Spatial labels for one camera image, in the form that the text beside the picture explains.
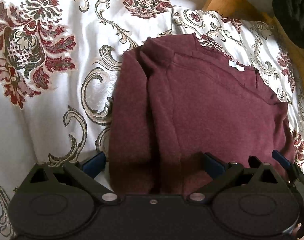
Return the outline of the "maroon sweater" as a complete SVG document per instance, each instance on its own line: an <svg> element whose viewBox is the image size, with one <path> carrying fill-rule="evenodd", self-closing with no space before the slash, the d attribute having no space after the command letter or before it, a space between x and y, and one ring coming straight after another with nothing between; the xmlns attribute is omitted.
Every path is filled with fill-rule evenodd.
<svg viewBox="0 0 304 240"><path fill-rule="evenodd" d="M123 54L109 140L118 194L190 194L211 181L204 153L247 165L251 155L294 160L287 103L259 72L229 65L194 34L149 38Z"/></svg>

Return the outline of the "floral white bedspread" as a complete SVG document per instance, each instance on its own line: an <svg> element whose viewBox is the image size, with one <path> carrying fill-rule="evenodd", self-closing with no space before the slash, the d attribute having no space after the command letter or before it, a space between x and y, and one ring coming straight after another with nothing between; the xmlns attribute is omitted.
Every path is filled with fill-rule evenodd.
<svg viewBox="0 0 304 240"><path fill-rule="evenodd" d="M280 101L288 103L295 162L304 174L304 91L298 69L276 38L275 28L261 21L223 18L215 11L174 6L173 34L195 34L200 44L232 61L256 68Z"/></svg>

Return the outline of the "floral white pillow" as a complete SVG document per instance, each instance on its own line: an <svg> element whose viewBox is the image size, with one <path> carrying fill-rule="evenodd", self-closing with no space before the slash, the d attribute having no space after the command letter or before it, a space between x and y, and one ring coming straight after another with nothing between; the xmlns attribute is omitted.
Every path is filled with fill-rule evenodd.
<svg viewBox="0 0 304 240"><path fill-rule="evenodd" d="M0 239L36 164L108 152L123 53L171 32L169 0L0 0Z"/></svg>

